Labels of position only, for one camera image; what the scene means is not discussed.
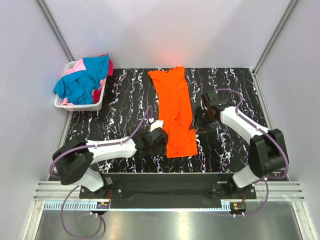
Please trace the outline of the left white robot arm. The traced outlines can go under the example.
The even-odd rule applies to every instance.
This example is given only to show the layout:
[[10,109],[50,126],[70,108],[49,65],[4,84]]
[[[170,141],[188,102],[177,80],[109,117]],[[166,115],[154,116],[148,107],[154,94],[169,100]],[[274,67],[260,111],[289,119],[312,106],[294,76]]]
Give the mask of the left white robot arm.
[[95,197],[103,198],[108,193],[108,183],[101,173],[91,169],[93,164],[111,159],[164,155],[167,142],[168,134],[161,127],[149,132],[138,130],[132,137],[116,140],[76,137],[52,155],[56,173],[51,176],[59,179],[62,185],[78,184]]

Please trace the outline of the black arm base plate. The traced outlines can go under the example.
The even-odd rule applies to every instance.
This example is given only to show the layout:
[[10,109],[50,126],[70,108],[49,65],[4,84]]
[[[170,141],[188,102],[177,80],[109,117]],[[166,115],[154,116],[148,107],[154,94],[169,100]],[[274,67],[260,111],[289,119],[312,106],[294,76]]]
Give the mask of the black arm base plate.
[[254,187],[249,186],[244,191],[227,192],[226,182],[123,182],[115,181],[110,187],[113,199],[144,196],[195,196],[209,197],[215,200],[257,198]]

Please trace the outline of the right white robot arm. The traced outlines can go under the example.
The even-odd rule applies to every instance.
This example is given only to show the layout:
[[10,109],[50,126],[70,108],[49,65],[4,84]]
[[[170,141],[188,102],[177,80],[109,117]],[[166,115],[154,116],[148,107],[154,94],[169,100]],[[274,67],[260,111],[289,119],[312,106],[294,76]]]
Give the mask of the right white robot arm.
[[289,160],[283,133],[275,128],[264,127],[240,110],[241,103],[223,102],[218,96],[218,89],[201,96],[203,106],[194,110],[191,129],[208,132],[214,122],[220,122],[242,137],[249,144],[248,164],[231,176],[213,194],[220,197],[239,198],[249,187],[265,180],[274,179],[275,172],[288,171]]

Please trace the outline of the orange t shirt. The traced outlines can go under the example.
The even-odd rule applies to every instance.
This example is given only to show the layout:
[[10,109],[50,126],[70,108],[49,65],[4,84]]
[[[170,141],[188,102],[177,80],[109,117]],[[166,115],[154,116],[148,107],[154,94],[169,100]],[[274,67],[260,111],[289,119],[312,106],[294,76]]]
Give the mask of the orange t shirt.
[[185,68],[148,72],[158,96],[159,119],[168,134],[166,156],[181,158],[198,154],[196,133],[190,129],[193,113]]

